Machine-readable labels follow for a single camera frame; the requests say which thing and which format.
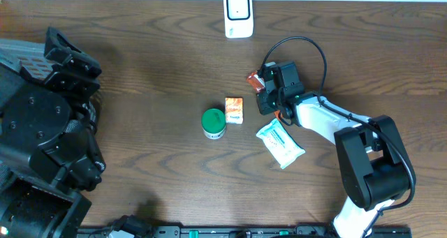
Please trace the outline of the green lid jar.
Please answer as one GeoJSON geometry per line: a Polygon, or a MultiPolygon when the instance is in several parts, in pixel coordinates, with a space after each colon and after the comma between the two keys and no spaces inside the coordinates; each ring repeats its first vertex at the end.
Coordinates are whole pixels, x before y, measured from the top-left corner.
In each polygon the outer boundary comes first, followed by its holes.
{"type": "Polygon", "coordinates": [[[207,138],[217,140],[223,137],[226,132],[225,115],[219,109],[208,109],[202,115],[201,125],[207,138]]]}

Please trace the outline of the orange small carton box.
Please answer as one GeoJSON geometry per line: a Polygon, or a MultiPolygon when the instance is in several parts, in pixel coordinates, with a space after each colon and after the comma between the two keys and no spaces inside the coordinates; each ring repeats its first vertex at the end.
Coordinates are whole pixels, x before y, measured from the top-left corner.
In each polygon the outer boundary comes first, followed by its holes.
{"type": "Polygon", "coordinates": [[[227,124],[242,124],[244,120],[243,98],[225,98],[225,116],[227,124]]]}

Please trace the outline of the red chocolate wafer bar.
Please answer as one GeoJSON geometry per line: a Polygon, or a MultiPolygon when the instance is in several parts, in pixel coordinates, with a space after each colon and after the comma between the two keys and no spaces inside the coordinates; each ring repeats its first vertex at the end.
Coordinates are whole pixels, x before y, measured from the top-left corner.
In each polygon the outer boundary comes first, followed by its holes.
{"type": "Polygon", "coordinates": [[[256,71],[250,73],[246,81],[251,85],[251,87],[256,91],[257,94],[265,90],[265,82],[263,78],[258,76],[256,71]]]}

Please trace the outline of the light blue wet wipes pack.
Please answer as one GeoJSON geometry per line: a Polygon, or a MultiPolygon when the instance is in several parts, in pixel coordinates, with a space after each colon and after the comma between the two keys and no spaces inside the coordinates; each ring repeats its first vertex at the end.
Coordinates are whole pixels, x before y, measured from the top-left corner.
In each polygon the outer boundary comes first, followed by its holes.
{"type": "Polygon", "coordinates": [[[285,169],[305,153],[287,133],[278,119],[273,119],[256,134],[261,139],[281,169],[285,169]]]}

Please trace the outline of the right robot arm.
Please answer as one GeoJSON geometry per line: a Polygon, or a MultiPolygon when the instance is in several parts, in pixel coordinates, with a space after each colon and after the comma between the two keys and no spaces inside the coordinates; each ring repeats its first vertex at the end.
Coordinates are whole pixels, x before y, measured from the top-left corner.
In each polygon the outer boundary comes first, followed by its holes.
{"type": "Polygon", "coordinates": [[[414,172],[395,122],[342,109],[316,92],[307,92],[294,62],[263,64],[256,73],[262,115],[314,131],[333,143],[347,199],[332,222],[337,237],[371,237],[383,212],[413,200],[414,172]]]}

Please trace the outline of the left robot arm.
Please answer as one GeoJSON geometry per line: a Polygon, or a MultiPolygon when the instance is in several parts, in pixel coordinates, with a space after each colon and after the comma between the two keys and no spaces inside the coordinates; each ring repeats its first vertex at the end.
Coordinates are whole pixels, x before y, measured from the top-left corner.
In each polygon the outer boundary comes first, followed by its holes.
{"type": "Polygon", "coordinates": [[[1,41],[1,236],[75,237],[101,182],[101,66],[49,27],[44,43],[1,41]]]}

